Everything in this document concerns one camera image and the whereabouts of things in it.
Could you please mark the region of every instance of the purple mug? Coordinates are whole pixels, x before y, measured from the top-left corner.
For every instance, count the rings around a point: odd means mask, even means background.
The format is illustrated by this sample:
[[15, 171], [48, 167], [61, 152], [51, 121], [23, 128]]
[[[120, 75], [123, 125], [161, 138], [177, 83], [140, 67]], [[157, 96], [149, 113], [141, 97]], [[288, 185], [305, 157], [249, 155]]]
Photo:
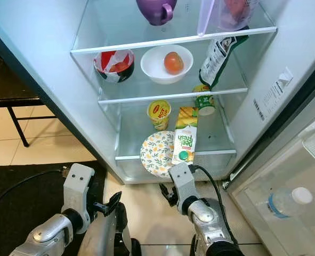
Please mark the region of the purple mug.
[[136, 0], [143, 16], [154, 26], [160, 26], [173, 18], [177, 0]]

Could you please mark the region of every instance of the glass shelf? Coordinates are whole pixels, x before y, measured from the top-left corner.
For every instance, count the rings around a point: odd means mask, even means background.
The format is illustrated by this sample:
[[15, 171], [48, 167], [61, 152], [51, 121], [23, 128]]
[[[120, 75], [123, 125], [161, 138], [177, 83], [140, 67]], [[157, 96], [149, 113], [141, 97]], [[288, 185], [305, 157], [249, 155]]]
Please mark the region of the glass shelf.
[[182, 46], [186, 47], [193, 54], [194, 58], [192, 68], [182, 80], [170, 85], [161, 85], [153, 82], [143, 73], [140, 67], [140, 60], [148, 49], [134, 49], [135, 69], [128, 80], [114, 84], [106, 82], [97, 74], [97, 80], [101, 86], [99, 104], [107, 105], [120, 102], [192, 98], [201, 94], [218, 95], [247, 92], [245, 75], [233, 52], [220, 76], [218, 84], [213, 88], [212, 92], [192, 93], [193, 88], [201, 84], [199, 80], [199, 68], [206, 58], [208, 42], [184, 43]]
[[[174, 131], [179, 108], [182, 106], [194, 106], [194, 103], [184, 99], [182, 101], [174, 99], [169, 102], [172, 106], [172, 112], [167, 130]], [[147, 116], [146, 110], [148, 105], [149, 102], [137, 102], [134, 105], [122, 104], [121, 106], [117, 156], [115, 160], [130, 178], [154, 178], [153, 175], [144, 169], [139, 156], [144, 140], [149, 135], [157, 132]], [[233, 141], [228, 136], [229, 128], [227, 122], [222, 114], [223, 111], [220, 105], [216, 104], [214, 114], [199, 116], [196, 141], [195, 163], [208, 168], [216, 178], [226, 175], [224, 169], [236, 155]]]
[[259, 5], [247, 30], [221, 31], [209, 23], [204, 36], [197, 35], [199, 0], [178, 0], [171, 21], [151, 25], [135, 1], [88, 0], [71, 53], [96, 53], [212, 39], [274, 33], [277, 27]]

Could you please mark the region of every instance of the label sticker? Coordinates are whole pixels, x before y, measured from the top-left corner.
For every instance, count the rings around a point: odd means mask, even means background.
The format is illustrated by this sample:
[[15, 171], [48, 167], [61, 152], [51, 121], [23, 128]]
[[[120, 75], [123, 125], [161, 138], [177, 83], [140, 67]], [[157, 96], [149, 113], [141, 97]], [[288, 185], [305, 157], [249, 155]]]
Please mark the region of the label sticker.
[[259, 117], [265, 121], [277, 108], [278, 103], [284, 95], [282, 82], [276, 81], [260, 99], [253, 99], [253, 105], [257, 110]]

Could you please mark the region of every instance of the black chair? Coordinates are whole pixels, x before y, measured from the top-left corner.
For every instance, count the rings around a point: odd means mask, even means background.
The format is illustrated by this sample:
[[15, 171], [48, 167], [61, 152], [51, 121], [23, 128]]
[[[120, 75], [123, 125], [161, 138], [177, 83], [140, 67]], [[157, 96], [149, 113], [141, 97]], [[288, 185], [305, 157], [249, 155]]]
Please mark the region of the black chair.
[[29, 144], [18, 120], [56, 118], [56, 116], [16, 117], [12, 107], [40, 105], [44, 105], [40, 98], [28, 89], [21, 79], [0, 58], [0, 108], [6, 107], [8, 109], [25, 147], [29, 147]]

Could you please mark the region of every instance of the green can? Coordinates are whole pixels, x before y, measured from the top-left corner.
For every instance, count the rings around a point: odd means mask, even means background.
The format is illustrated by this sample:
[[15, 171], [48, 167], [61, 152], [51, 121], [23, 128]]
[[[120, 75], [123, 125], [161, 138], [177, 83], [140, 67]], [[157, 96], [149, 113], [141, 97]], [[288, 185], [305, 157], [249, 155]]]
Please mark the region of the green can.
[[[193, 92], [208, 92], [209, 86], [201, 84], [195, 86]], [[215, 112], [214, 99], [212, 95], [197, 96], [195, 100], [195, 106], [199, 109], [199, 115], [207, 116]]]

